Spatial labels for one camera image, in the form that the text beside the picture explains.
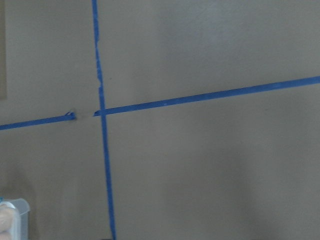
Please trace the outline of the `clear plastic egg carton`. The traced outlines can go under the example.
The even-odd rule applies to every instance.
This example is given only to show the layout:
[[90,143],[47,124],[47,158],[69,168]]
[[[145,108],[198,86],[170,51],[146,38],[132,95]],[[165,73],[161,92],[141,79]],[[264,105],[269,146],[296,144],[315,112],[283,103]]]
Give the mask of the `clear plastic egg carton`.
[[29,240],[30,205],[23,198],[0,198],[0,239]]

